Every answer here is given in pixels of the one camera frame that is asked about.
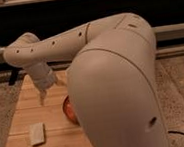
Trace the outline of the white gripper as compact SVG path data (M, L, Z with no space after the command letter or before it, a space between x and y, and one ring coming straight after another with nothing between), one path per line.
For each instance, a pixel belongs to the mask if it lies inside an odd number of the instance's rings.
M33 84L39 90L40 105L44 105L44 100L47 96L46 90L52 87L53 84L57 82L58 78L54 74L52 68L50 68L45 62L38 62L37 64L32 64L26 69L28 75L33 81Z

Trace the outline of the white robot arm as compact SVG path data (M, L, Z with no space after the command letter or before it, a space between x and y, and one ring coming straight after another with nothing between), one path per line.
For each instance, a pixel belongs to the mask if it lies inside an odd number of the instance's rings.
M22 34L3 54L41 94L58 81L48 64L70 63L69 100L93 147L170 147L156 92L156 46L144 18L119 13L45 40Z

